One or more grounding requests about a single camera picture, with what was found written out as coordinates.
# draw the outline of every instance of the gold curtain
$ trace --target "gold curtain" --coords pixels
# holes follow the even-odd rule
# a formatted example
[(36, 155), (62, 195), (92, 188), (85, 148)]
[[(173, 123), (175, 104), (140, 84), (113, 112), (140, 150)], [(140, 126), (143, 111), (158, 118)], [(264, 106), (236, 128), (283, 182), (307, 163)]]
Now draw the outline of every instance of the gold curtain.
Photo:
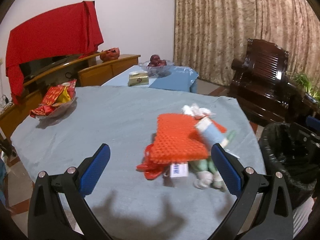
[(201, 79), (229, 85), (248, 38), (289, 51), (288, 71), (320, 85), (320, 22), (306, 0), (176, 0), (174, 61)]

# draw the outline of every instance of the red cloth cover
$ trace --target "red cloth cover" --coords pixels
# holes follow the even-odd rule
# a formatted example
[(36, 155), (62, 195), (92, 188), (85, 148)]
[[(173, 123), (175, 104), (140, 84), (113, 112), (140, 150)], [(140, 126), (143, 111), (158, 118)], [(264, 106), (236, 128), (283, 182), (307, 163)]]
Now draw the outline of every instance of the red cloth cover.
[(35, 16), (10, 31), (6, 76), (12, 100), (23, 91), (19, 64), (46, 57), (89, 54), (103, 43), (93, 1), (66, 5)]

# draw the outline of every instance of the metal screw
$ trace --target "metal screw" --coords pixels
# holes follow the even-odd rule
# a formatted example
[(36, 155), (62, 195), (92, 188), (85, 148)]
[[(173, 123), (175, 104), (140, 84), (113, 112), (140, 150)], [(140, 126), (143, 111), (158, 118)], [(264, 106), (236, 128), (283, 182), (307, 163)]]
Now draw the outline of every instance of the metal screw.
[(248, 173), (248, 174), (253, 174), (254, 173), (254, 169), (251, 168), (251, 167), (247, 167), (247, 168), (245, 168), (245, 172)]
[(67, 169), (67, 173), (69, 174), (74, 174), (76, 172), (76, 168), (75, 167), (70, 167)]
[(41, 171), (38, 174), (39, 178), (43, 178), (45, 176), (45, 171)]
[(276, 172), (276, 176), (277, 176), (279, 179), (281, 179), (281, 178), (282, 178), (282, 173), (279, 172), (279, 171), (277, 171), (277, 172)]

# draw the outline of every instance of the white label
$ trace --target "white label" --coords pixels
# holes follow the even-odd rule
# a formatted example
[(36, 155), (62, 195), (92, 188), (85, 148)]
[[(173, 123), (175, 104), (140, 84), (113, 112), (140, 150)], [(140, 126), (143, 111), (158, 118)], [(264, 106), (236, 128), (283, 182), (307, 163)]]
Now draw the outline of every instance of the white label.
[(170, 165), (170, 178), (188, 177), (188, 163), (172, 163)]

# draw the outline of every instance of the black trash bag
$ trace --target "black trash bag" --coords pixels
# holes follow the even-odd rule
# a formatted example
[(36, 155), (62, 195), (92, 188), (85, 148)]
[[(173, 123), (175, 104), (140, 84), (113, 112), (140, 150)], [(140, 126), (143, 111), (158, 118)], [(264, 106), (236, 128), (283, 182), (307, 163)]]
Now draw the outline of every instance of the black trash bag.
[(268, 175), (280, 171), (287, 183), (292, 209), (304, 203), (316, 186), (320, 168), (310, 164), (304, 145), (292, 139), (289, 124), (267, 125), (259, 140), (264, 164)]

